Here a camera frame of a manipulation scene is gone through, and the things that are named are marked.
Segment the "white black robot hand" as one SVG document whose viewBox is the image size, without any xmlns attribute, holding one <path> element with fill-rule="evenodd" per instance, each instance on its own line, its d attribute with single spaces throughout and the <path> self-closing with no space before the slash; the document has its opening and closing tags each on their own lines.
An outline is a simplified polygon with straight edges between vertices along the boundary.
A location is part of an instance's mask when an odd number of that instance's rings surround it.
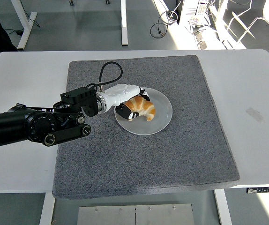
<svg viewBox="0 0 269 225">
<path fill-rule="evenodd" d="M 150 101 L 149 95 L 145 89 L 136 85 L 117 84 L 107 90 L 97 93 L 99 114 L 109 111 L 112 106 L 116 106 L 116 113 L 122 118 L 132 120 L 139 116 L 138 112 L 124 105 L 124 102 L 141 96 L 146 101 Z"/>
</svg>

